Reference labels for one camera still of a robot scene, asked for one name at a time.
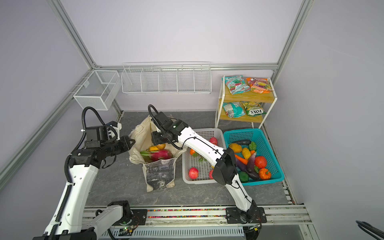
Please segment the teal snack bag top shelf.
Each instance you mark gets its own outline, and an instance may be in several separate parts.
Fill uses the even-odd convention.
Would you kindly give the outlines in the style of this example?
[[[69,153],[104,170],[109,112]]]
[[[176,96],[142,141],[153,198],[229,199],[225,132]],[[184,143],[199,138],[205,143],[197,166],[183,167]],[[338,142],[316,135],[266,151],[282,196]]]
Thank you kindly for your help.
[[[242,94],[251,90],[243,75],[225,77],[224,82],[231,95]]]

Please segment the wooden two-tier shelf rack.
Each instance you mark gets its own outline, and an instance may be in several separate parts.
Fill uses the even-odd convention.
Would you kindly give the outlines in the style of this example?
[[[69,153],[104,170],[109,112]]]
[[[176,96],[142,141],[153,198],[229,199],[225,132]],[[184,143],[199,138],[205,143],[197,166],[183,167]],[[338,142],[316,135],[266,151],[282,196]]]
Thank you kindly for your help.
[[[275,92],[271,79],[268,78],[268,81],[273,91],[268,94],[246,92],[242,94],[232,95],[228,87],[225,85],[225,82],[224,82],[225,77],[226,76],[222,76],[222,83],[219,91],[219,101],[216,109],[215,128],[218,128],[220,120],[225,120],[225,121],[251,123],[252,128],[255,128],[254,124],[259,124],[258,128],[261,129],[267,117],[269,116],[271,110],[273,109],[274,105],[278,100],[278,96]],[[261,103],[262,108],[264,110],[267,110],[267,113],[265,115],[262,115],[261,117],[242,116],[240,118],[231,119],[223,111],[224,103],[242,102],[242,101]]]

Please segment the small orange persimmon with leaves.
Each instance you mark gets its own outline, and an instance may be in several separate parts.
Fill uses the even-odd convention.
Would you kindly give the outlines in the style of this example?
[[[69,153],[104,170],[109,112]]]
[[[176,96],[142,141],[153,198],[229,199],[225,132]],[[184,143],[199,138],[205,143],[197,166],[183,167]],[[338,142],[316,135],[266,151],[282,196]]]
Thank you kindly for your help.
[[[190,149],[190,155],[193,156],[193,157],[198,157],[199,156],[199,154],[195,150],[193,150],[193,149]]]

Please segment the green avocado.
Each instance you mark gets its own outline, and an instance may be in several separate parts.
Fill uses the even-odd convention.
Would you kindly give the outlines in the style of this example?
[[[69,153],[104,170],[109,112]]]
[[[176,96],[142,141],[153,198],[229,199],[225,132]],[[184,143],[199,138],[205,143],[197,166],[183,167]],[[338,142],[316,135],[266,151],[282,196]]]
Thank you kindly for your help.
[[[241,183],[248,183],[250,177],[246,172],[239,172],[239,179]]]

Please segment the white plastic fruit basket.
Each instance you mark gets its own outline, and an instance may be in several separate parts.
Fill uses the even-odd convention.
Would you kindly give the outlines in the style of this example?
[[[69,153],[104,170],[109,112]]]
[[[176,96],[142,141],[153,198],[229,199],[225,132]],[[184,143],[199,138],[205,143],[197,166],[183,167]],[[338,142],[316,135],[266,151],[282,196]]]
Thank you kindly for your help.
[[[216,138],[218,146],[226,149],[226,143],[223,132],[217,128],[195,129],[195,132],[202,138],[209,141],[211,138]],[[186,184],[214,184],[216,181],[210,178],[210,172],[214,168],[199,154],[191,155],[191,148],[182,154],[183,165],[183,180]],[[189,172],[192,168],[198,170],[198,177],[196,179],[190,178]]]

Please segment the pink dragon fruit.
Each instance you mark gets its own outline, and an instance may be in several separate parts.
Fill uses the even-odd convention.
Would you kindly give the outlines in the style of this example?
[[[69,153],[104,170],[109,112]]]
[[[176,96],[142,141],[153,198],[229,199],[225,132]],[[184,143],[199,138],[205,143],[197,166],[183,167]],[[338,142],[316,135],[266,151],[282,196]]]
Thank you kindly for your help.
[[[173,154],[168,150],[141,151],[140,154],[147,162],[156,162],[173,158]]]

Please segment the red apple front right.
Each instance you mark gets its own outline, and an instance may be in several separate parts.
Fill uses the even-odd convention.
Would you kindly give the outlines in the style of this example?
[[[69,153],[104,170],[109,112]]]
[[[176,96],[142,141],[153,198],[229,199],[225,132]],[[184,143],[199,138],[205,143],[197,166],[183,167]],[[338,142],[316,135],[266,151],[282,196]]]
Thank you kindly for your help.
[[[214,170],[212,169],[212,170],[210,170],[210,172],[209,172],[209,177],[210,177],[211,180],[214,179],[214,178],[213,178],[213,171],[214,171]]]

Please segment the small white mesh basket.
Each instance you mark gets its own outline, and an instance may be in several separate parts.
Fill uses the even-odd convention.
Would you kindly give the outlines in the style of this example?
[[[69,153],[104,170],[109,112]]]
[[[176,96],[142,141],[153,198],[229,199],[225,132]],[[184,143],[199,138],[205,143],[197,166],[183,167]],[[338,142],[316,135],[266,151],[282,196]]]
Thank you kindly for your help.
[[[118,71],[93,70],[74,93],[74,98],[82,109],[92,107],[97,111],[107,111],[121,87]]]

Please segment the teal snack bag lower shelf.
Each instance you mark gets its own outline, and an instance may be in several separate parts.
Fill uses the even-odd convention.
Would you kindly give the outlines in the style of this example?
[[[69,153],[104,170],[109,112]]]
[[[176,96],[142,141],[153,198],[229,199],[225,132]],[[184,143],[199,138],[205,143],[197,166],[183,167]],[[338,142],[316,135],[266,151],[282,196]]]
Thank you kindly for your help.
[[[246,114],[240,102],[223,103],[223,109],[231,119],[240,118]]]

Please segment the orange snack bag top shelf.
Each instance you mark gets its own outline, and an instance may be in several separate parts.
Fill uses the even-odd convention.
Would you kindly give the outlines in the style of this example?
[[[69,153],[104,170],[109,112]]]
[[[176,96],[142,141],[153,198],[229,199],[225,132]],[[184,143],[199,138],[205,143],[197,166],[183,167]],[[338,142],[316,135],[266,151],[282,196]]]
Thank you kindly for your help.
[[[246,81],[251,88],[251,92],[259,94],[268,94],[273,91],[273,88],[270,85],[268,79],[246,78]]]

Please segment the yellow orange mango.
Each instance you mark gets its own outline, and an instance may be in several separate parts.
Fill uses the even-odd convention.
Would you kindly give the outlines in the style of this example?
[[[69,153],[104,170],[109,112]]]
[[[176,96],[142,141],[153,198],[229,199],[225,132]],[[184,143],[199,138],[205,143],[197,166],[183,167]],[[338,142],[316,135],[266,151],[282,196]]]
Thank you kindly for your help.
[[[150,151],[150,152],[158,151],[158,150],[159,150],[159,148],[158,148],[157,146],[151,146],[151,147],[149,148],[149,151]]]

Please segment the green Foxs snack bag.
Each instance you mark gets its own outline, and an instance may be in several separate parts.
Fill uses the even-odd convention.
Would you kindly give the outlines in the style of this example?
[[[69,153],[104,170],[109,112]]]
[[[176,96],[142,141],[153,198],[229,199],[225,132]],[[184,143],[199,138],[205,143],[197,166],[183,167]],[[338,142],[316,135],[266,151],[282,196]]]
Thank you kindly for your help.
[[[242,101],[242,105],[245,109],[247,116],[256,117],[266,114],[260,103]]]

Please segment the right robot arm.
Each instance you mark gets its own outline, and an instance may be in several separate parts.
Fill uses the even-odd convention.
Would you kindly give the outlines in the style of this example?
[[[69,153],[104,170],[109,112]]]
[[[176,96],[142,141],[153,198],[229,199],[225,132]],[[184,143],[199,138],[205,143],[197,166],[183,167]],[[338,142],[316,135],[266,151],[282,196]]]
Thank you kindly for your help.
[[[230,224],[267,222],[264,209],[257,206],[241,183],[233,150],[212,144],[198,135],[187,123],[168,118],[163,112],[158,112],[153,105],[148,105],[148,111],[151,121],[157,128],[151,133],[155,145],[171,144],[178,150],[184,147],[191,148],[214,167],[214,180],[226,187],[236,204],[234,208],[226,210]]]

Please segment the teal plastic vegetable basket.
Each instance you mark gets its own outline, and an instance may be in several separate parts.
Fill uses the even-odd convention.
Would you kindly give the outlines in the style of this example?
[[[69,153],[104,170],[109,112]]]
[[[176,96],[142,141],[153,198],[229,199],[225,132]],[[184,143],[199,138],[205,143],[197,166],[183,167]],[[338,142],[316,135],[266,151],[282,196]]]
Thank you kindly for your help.
[[[263,156],[267,160],[267,169],[272,176],[269,180],[254,181],[249,180],[248,183],[243,183],[244,186],[257,186],[265,184],[274,184],[282,182],[285,178],[279,161],[277,160],[269,139],[260,129],[241,129],[226,131],[224,133],[226,146],[236,141],[250,140],[257,145],[257,156]]]

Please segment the yellow corn cob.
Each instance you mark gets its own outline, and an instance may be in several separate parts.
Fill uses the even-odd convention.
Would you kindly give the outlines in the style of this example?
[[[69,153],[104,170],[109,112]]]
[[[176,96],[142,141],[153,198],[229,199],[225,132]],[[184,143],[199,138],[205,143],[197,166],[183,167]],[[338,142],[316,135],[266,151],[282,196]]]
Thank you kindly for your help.
[[[252,156],[252,153],[248,148],[243,148],[242,155],[244,159],[248,160]]]

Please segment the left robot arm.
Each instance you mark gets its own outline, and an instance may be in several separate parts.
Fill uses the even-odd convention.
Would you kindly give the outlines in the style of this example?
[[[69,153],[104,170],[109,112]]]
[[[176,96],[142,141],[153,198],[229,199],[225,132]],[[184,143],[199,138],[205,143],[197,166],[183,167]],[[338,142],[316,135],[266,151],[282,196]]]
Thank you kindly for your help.
[[[90,190],[100,169],[108,167],[106,158],[116,158],[135,144],[129,136],[120,136],[121,125],[105,123],[96,109],[82,111],[83,135],[65,160],[66,185],[51,222],[40,240],[97,240],[113,224],[129,224],[133,212],[128,201],[108,204],[91,221],[83,224],[83,213]]]

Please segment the dark cucumber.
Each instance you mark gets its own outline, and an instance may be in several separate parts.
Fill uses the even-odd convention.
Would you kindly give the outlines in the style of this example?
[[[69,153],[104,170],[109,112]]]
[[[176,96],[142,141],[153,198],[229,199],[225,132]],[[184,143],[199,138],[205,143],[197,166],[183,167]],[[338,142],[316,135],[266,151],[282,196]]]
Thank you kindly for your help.
[[[238,145],[250,145],[251,144],[251,140],[238,140],[238,141],[234,141],[233,144],[238,144]]]

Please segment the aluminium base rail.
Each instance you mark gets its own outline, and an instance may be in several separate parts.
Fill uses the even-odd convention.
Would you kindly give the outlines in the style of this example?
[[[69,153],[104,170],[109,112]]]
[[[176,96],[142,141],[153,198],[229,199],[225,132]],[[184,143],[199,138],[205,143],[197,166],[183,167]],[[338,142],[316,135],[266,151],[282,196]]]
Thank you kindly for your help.
[[[176,226],[213,226],[244,225],[261,228],[263,224],[299,225],[301,229],[312,227],[310,217],[301,206],[265,206],[257,207],[250,198],[243,198],[245,210],[238,207],[185,207],[185,208],[148,208],[131,210],[127,201],[118,201],[107,206],[90,223],[83,225],[84,207],[68,205],[64,210],[57,209],[46,228],[50,235],[80,233],[91,229],[92,239],[99,239],[114,224],[123,226],[137,221],[139,226],[170,225]]]

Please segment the purple eggplant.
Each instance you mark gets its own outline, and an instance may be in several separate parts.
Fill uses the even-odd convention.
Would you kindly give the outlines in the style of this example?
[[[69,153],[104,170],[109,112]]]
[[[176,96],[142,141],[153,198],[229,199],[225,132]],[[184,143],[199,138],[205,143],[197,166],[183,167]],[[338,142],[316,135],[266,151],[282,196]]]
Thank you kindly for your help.
[[[247,164],[247,172],[248,173],[255,173],[255,157],[257,156],[256,153],[253,153],[252,156],[248,159]]]
[[[255,162],[253,160],[248,161],[246,165],[240,160],[236,160],[236,166],[241,172],[246,173],[250,179],[254,181],[261,180],[259,173],[255,170]]]

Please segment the red apple front left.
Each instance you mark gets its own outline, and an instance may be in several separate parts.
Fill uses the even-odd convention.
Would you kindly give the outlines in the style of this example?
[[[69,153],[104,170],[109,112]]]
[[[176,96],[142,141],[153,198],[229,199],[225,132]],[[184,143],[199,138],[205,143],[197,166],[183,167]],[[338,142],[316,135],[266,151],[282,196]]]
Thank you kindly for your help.
[[[192,180],[196,180],[199,177],[199,170],[197,168],[190,168],[189,177]]]

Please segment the orange carrot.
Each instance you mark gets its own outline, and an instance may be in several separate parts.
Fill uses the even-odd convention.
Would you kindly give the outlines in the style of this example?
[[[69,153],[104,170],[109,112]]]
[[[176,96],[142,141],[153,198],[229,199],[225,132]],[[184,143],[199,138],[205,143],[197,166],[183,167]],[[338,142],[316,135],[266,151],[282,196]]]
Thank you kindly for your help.
[[[240,161],[242,164],[244,164],[244,165],[247,165],[247,164],[248,164],[248,160],[247,160],[247,159],[244,159],[244,158],[242,158],[242,157],[240,157],[240,156],[238,156],[238,155],[235,155],[235,157],[236,157],[236,159],[237,159],[238,161]]]

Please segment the cream canvas grocery bag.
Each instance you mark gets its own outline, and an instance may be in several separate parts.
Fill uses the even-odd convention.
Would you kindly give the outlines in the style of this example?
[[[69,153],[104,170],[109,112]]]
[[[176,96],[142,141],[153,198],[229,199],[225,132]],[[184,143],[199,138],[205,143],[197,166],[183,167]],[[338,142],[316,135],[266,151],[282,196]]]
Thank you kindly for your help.
[[[130,138],[134,139],[136,143],[129,150],[129,159],[133,164],[142,165],[147,192],[175,186],[176,160],[185,152],[185,150],[178,150],[171,144],[166,144],[164,150],[168,150],[173,154],[172,159],[156,162],[145,161],[140,152],[149,151],[151,146],[155,146],[151,138],[151,133],[154,131],[157,131],[157,128],[152,122],[152,118],[146,117],[130,133]]]

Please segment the red tomato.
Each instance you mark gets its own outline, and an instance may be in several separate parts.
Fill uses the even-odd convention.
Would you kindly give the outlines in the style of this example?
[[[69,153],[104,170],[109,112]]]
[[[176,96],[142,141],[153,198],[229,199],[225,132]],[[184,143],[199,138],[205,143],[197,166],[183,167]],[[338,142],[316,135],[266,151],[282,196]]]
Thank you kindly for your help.
[[[257,156],[255,157],[255,166],[259,169],[264,169],[267,167],[267,159],[263,156]]]

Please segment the teal snack bag shelf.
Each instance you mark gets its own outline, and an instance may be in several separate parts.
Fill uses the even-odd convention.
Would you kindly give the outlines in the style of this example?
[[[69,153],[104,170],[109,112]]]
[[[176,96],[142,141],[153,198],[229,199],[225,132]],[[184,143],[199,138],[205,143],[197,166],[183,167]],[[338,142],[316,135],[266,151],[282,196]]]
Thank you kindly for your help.
[[[246,114],[240,102],[223,103],[223,109],[231,119],[240,118]]]
[[[225,77],[224,82],[231,95],[242,94],[251,90],[243,75]]]

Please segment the brown potato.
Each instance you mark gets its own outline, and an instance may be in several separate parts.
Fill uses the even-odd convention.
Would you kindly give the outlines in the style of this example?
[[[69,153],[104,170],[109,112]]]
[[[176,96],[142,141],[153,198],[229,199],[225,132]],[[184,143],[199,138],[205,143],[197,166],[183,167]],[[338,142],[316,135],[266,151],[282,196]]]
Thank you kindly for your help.
[[[160,144],[156,146],[159,150],[163,150],[166,147],[166,144]]]

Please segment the red apple back cluster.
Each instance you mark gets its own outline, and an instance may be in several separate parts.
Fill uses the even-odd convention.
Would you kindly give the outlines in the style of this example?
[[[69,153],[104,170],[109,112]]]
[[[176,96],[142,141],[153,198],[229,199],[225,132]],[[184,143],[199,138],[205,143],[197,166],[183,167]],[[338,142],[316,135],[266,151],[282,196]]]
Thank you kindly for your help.
[[[216,145],[216,146],[218,145],[218,139],[215,137],[210,138],[209,142]]]

